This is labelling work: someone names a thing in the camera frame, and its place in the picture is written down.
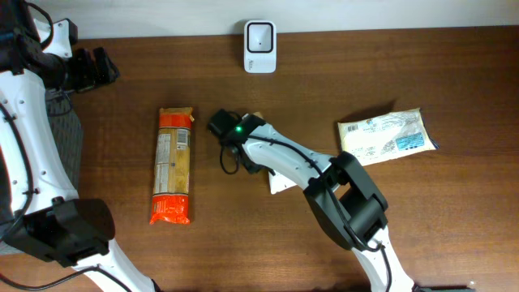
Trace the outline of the white tube with cork cap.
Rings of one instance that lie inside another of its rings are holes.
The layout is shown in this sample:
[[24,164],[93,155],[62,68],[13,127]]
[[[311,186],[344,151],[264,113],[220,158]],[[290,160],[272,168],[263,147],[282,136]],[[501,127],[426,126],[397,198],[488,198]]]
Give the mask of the white tube with cork cap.
[[259,118],[264,124],[252,131],[251,136],[258,136],[259,140],[249,139],[246,149],[254,163],[268,168],[270,192],[274,195],[295,187],[297,183],[293,176],[300,170],[300,156],[279,142],[290,146],[294,146],[295,143],[279,133],[272,124],[267,123],[260,112],[255,112],[252,116]]

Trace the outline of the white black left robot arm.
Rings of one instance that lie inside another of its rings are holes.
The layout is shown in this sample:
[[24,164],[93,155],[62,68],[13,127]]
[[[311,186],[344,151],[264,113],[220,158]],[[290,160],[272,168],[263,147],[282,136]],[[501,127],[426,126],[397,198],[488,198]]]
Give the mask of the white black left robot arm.
[[66,173],[48,104],[113,83],[105,49],[76,49],[76,25],[1,4],[1,243],[72,268],[104,291],[155,291],[126,257],[103,200],[82,199]]

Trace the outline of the cream yellow snack bag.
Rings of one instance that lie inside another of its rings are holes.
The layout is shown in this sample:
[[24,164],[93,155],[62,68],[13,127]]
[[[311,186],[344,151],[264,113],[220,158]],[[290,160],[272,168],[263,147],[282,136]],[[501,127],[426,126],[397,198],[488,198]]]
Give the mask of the cream yellow snack bag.
[[354,155],[363,166],[438,148],[425,128],[419,108],[340,122],[337,127],[341,149]]

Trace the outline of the orange pasta package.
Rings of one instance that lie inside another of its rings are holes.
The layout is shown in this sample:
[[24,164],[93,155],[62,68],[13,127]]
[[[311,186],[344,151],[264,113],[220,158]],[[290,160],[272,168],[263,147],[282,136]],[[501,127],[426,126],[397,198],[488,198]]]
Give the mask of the orange pasta package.
[[191,107],[159,109],[150,224],[188,225]]

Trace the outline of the white black barcode scanner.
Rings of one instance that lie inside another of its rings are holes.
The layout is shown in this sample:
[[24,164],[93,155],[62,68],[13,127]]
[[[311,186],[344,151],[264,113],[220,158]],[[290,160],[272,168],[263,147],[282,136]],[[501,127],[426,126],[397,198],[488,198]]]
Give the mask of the white black barcode scanner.
[[277,27],[269,20],[244,24],[243,66],[249,74],[270,74],[277,69]]

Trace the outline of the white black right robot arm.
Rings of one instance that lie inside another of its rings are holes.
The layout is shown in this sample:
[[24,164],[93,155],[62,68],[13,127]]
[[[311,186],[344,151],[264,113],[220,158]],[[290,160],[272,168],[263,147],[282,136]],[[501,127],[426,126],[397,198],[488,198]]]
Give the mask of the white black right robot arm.
[[267,170],[302,189],[320,228],[339,247],[352,251],[373,291],[416,291],[390,242],[388,202],[357,158],[332,157],[284,137],[263,118],[219,109],[208,122],[237,168]]

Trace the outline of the dark grey plastic basket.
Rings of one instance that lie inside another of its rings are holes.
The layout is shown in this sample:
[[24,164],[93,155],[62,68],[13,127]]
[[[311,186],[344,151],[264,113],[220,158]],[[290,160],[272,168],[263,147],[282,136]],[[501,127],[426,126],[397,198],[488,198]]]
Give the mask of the dark grey plastic basket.
[[74,188],[79,186],[84,130],[69,92],[45,92],[45,108],[58,155]]

